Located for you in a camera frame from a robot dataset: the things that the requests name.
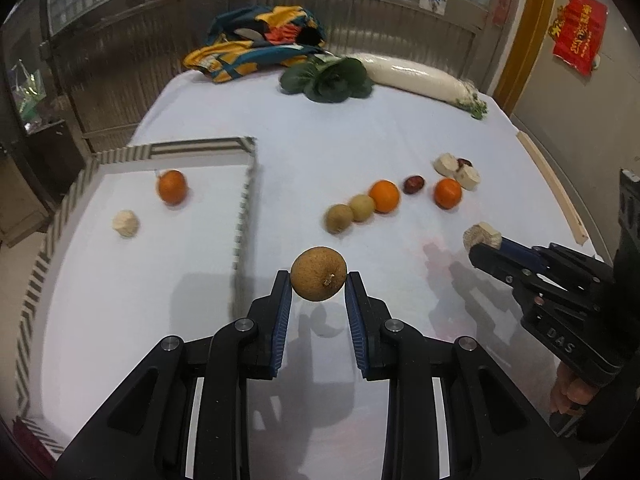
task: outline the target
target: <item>wall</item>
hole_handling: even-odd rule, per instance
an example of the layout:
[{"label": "wall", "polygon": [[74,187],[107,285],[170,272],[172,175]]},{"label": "wall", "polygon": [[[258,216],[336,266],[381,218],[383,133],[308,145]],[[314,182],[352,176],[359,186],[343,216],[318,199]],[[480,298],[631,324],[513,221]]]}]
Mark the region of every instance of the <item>wall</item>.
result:
[{"label": "wall", "polygon": [[553,57],[547,36],[511,119],[550,157],[608,259],[620,235],[619,169],[640,174],[640,46],[612,0],[598,1],[609,7],[599,69],[580,76]]}]

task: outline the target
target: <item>white tray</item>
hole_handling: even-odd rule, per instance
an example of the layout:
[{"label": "white tray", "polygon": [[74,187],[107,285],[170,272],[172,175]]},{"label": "white tray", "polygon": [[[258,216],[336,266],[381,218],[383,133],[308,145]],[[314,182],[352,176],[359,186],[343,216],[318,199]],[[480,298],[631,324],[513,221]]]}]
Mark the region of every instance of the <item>white tray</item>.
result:
[{"label": "white tray", "polygon": [[[166,142],[96,155],[62,202],[37,257],[16,359],[19,413],[58,456],[161,338],[212,335],[239,314],[254,142]],[[156,171],[181,170],[168,207]],[[111,228],[121,209],[134,238]]]}]

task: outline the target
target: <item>tile floor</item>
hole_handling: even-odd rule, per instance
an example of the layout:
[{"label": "tile floor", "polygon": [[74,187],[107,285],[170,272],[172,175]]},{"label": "tile floor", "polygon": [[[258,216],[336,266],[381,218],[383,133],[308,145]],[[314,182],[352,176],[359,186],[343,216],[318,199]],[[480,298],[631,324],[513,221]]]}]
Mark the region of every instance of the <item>tile floor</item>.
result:
[{"label": "tile floor", "polygon": [[34,233],[12,248],[0,247],[0,415],[7,423],[17,413],[15,345],[22,297],[43,238]]}]

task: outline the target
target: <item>white tablecloth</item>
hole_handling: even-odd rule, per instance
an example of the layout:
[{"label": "white tablecloth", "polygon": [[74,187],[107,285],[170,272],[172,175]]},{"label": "white tablecloth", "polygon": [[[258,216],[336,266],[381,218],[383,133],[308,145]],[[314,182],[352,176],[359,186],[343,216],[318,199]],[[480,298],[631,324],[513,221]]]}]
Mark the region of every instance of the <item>white tablecloth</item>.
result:
[{"label": "white tablecloth", "polygon": [[[248,297],[267,295],[277,270],[290,269],[302,251],[329,246],[361,273],[367,293],[384,300],[392,316],[427,336],[478,339],[544,412],[556,361],[520,327],[511,289],[471,267],[462,233],[487,221],[527,246],[554,241],[594,251],[590,242],[574,242],[508,118],[490,98],[488,116],[477,121],[381,86],[365,100],[317,104],[281,94],[279,73],[222,85],[198,72],[181,74],[131,143],[256,137]],[[431,199],[440,178],[431,163],[444,152],[471,160],[482,177],[451,211]],[[366,193],[379,179],[400,184],[412,174],[427,186],[403,195],[395,212],[338,236],[322,228],[330,205]],[[356,368],[342,293],[323,303],[294,295],[283,367],[273,381],[252,382],[249,396],[255,480],[380,478],[387,384],[367,383]],[[446,456],[440,465],[445,476]]]}]

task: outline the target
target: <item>tangerine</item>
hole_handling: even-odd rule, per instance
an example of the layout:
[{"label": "tangerine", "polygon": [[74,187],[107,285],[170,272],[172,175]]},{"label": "tangerine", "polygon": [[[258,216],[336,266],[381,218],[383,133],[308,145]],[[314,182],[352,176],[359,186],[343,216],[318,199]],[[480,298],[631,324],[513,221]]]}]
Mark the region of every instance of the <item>tangerine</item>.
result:
[{"label": "tangerine", "polygon": [[379,213],[391,213],[400,202],[400,191],[396,184],[388,180],[379,180],[371,186],[369,196],[376,203],[376,211]]},{"label": "tangerine", "polygon": [[158,178],[158,195],[168,205],[178,205],[187,196],[187,180],[177,170],[169,170]]},{"label": "tangerine", "polygon": [[451,209],[462,200],[462,186],[453,178],[443,178],[433,188],[433,200],[443,209]]}]

